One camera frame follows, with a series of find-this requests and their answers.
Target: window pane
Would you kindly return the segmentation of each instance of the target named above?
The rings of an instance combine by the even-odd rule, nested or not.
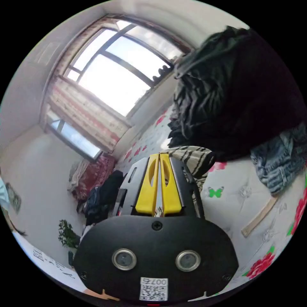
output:
[[[59,126],[59,123],[60,123],[60,120],[55,121],[55,122],[53,122],[53,123],[51,124],[51,126],[56,130],[56,129],[58,128],[58,126]]]
[[[126,116],[150,87],[123,66],[99,54],[79,84]]]
[[[102,45],[106,43],[116,33],[117,33],[116,31],[108,29],[104,30],[82,52],[80,57],[75,62],[74,67],[82,71],[85,65],[88,63],[88,61],[92,58],[92,56],[99,50],[99,48],[102,47]]]
[[[163,65],[169,68],[169,65],[151,51],[125,37],[117,39],[107,51],[128,62],[151,80],[153,76],[160,75],[158,70]]]
[[[61,133],[68,141],[92,158],[94,158],[101,150],[67,123],[64,124]]]
[[[77,81],[79,76],[80,76],[79,73],[77,73],[74,70],[70,70],[69,74],[67,75],[67,78],[69,78],[69,79],[71,79],[73,81]]]
[[[125,20],[119,20],[116,22],[118,28],[120,30],[126,28],[128,25],[131,25],[131,22],[125,21]]]
[[[129,30],[127,35],[133,36],[147,43],[169,60],[182,55],[182,52],[177,47],[168,42],[165,38],[146,28],[136,26],[135,28]]]

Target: label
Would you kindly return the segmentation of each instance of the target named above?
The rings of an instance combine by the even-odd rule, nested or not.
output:
[[[140,301],[167,301],[168,278],[141,277]]]

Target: window frame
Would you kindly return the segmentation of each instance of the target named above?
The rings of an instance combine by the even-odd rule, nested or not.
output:
[[[148,86],[150,86],[150,89],[148,90],[148,92],[146,92],[138,101],[136,101],[134,107],[128,112],[128,114],[125,116],[126,119],[131,119],[131,117],[133,116],[133,114],[136,112],[136,110],[143,104],[143,102],[148,98],[148,96],[159,86],[159,84],[167,79],[169,77],[170,74],[173,73],[174,70],[174,63],[172,63],[168,58],[166,58],[163,54],[161,54],[159,51],[157,51],[155,48],[153,48],[152,46],[148,45],[147,43],[143,42],[142,40],[127,35],[127,32],[130,31],[131,29],[137,27],[137,26],[141,26],[145,29],[147,29],[148,31],[154,32],[155,34],[159,35],[161,38],[167,40],[169,43],[171,43],[172,45],[174,45],[174,47],[178,48],[183,54],[186,52],[187,47],[185,46],[178,46],[177,43],[175,43],[172,39],[170,39],[169,37],[166,37],[166,35],[164,33],[162,33],[161,31],[158,31],[157,29],[153,29],[152,27],[149,27],[146,25],[146,23],[142,23],[139,21],[136,21],[134,19],[131,18],[124,18],[124,17],[116,17],[113,19],[117,19],[117,20],[123,20],[123,21],[128,21],[131,24],[126,26],[125,28],[118,30],[109,40],[107,40],[98,50],[97,52],[91,57],[91,59],[88,61],[88,63],[84,66],[83,70],[80,71],[76,68],[73,67],[74,63],[78,60],[78,58],[80,57],[80,55],[84,52],[84,50],[105,30],[111,30],[111,31],[116,31],[114,28],[112,27],[102,27],[100,28],[94,35],[92,35],[91,38],[89,38],[86,43],[82,46],[82,48],[80,48],[80,50],[75,54],[75,56],[73,57],[73,59],[70,61],[68,67],[66,68],[65,72],[64,72],[64,77],[67,77],[68,74],[70,73],[70,71],[75,71],[76,73],[79,74],[77,80],[75,81],[76,83],[79,83],[79,81],[81,80],[81,78],[83,77],[85,71],[87,70],[87,68],[91,65],[91,63],[95,60],[95,58],[101,54],[107,58],[109,58],[110,60],[116,62],[117,64],[123,66],[124,68],[126,68],[128,71],[130,71],[131,73],[133,73],[134,75],[136,75],[138,78],[140,78],[144,83],[146,83]],[[168,66],[169,66],[169,71],[167,74],[165,74],[164,76],[158,78],[157,81],[153,81],[150,78],[148,78],[146,75],[144,75],[141,71],[139,71],[138,69],[136,69],[134,66],[132,66],[131,64],[127,63],[126,61],[122,60],[121,58],[113,55],[112,53],[106,51],[106,49],[111,46],[118,38],[120,37],[124,37],[126,39],[131,40],[132,42],[135,42],[137,44],[139,44],[140,46],[146,48],[147,50],[149,50],[150,52],[152,52],[155,56],[159,57],[161,60],[163,60]]]
[[[55,129],[52,124],[54,122],[57,122],[57,121],[60,121],[59,122],[59,125],[57,127],[57,129]],[[67,145],[68,147],[70,147],[72,150],[74,150],[77,154],[79,154],[81,157],[83,157],[84,159],[88,160],[89,162],[91,163],[95,163],[97,161],[97,159],[99,158],[99,156],[101,154],[103,154],[103,149],[101,149],[100,147],[100,150],[99,152],[94,156],[94,157],[91,157],[90,155],[88,155],[85,151],[83,151],[82,149],[80,149],[78,146],[74,145],[67,137],[65,137],[63,134],[62,134],[62,129],[64,127],[64,124],[66,122],[59,118],[59,119],[56,119],[56,120],[52,120],[52,121],[49,121],[47,122],[46,124],[46,127],[47,129],[53,133],[57,138],[59,138],[65,145]]]

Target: red patterned curtain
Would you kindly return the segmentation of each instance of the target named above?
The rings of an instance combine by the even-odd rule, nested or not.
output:
[[[114,111],[72,80],[57,76],[48,91],[50,109],[105,152],[112,152],[131,128]]]

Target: black bag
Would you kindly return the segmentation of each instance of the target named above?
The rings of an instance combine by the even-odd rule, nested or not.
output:
[[[84,210],[86,226],[108,218],[110,208],[115,205],[118,190],[123,182],[123,173],[114,171],[103,185],[91,190]]]

